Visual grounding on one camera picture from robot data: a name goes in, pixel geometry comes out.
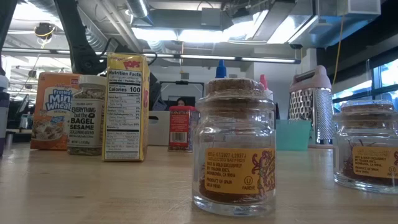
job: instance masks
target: spice jar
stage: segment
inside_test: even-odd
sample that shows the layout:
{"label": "spice jar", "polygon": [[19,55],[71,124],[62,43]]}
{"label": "spice jar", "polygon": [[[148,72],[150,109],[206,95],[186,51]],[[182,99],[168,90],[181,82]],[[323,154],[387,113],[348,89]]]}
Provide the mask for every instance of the spice jar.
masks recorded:
{"label": "spice jar", "polygon": [[398,194],[398,113],[386,100],[350,101],[335,114],[335,182]]}
{"label": "spice jar", "polygon": [[98,156],[102,152],[106,78],[81,75],[79,88],[68,120],[68,153]]}
{"label": "spice jar", "polygon": [[197,102],[192,198],[221,215],[253,216],[273,210],[275,132],[268,114],[274,104],[264,87],[246,78],[223,78],[206,85]]}

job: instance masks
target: table surface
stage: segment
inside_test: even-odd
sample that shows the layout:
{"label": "table surface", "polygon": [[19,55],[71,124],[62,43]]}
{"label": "table surface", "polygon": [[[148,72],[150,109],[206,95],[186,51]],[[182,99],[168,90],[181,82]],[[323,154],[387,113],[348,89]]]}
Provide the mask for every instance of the table surface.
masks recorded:
{"label": "table surface", "polygon": [[150,147],[144,162],[101,162],[14,144],[0,159],[1,223],[398,223],[398,196],[333,181],[333,152],[277,153],[276,210],[234,218],[196,208],[192,155]]}

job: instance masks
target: box grater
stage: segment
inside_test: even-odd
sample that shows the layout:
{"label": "box grater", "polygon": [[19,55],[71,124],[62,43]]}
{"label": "box grater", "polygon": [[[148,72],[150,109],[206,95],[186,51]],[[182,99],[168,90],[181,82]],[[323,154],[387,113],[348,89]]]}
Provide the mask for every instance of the box grater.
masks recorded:
{"label": "box grater", "polygon": [[335,125],[332,121],[331,85],[324,66],[319,65],[314,72],[294,76],[289,93],[289,119],[311,121],[309,144],[330,144]]}

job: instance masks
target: red spice container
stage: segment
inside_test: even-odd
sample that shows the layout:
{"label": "red spice container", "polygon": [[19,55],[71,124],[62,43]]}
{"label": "red spice container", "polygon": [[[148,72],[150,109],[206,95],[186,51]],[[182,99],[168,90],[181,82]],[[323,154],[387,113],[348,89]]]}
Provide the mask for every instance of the red spice container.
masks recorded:
{"label": "red spice container", "polygon": [[192,152],[193,130],[199,113],[193,106],[170,107],[169,151]]}

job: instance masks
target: yellow label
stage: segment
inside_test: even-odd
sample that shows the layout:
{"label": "yellow label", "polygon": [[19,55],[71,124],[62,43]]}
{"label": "yellow label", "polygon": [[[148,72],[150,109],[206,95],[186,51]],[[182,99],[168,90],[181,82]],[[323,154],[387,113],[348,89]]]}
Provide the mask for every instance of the yellow label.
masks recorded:
{"label": "yellow label", "polygon": [[207,149],[205,188],[259,195],[275,189],[275,149]]}
{"label": "yellow label", "polygon": [[354,173],[369,177],[398,177],[398,147],[353,148]]}

